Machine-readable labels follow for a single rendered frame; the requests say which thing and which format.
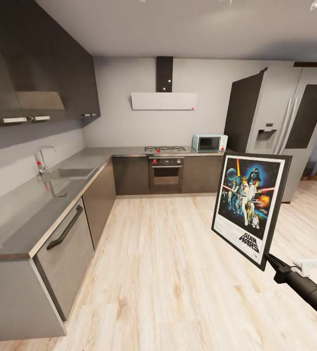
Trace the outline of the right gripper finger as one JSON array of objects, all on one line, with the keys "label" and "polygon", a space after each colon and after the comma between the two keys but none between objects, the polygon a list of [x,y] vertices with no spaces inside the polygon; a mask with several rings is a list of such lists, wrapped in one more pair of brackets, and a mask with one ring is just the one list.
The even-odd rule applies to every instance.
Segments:
[{"label": "right gripper finger", "polygon": [[269,255],[275,259],[277,262],[279,262],[282,266],[288,266],[287,263],[285,263],[284,261],[280,260],[279,258],[277,258],[276,256],[272,255],[271,253],[269,253]]},{"label": "right gripper finger", "polygon": [[275,259],[273,259],[270,255],[265,253],[264,256],[267,259],[267,261],[270,263],[270,265],[275,269],[276,272],[279,268],[283,268],[283,266]]}]

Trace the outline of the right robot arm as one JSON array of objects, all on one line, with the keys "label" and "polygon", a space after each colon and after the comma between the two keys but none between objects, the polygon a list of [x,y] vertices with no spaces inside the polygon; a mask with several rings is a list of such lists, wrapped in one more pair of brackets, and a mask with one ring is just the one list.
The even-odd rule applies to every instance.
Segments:
[{"label": "right robot arm", "polygon": [[271,253],[264,254],[267,261],[275,269],[273,280],[277,284],[287,283],[305,302],[317,311],[317,284],[309,277],[311,269],[317,269],[317,258],[301,257],[292,260],[295,266],[288,266]]}]

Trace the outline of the poster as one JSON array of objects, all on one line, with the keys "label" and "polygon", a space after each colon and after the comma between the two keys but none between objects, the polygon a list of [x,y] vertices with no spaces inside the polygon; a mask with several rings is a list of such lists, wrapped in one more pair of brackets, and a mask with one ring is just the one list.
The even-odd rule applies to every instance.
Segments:
[{"label": "poster", "polygon": [[211,230],[263,272],[292,157],[224,152]]}]

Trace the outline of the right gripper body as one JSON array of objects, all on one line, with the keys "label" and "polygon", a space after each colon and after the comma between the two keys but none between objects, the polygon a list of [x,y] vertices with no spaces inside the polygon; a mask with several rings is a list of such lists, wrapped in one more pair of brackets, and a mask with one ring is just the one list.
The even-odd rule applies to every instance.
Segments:
[{"label": "right gripper body", "polygon": [[302,277],[297,272],[291,270],[295,266],[285,266],[279,268],[275,273],[273,280],[277,284],[287,283],[305,302],[307,298],[317,290],[317,284],[309,277]]}]

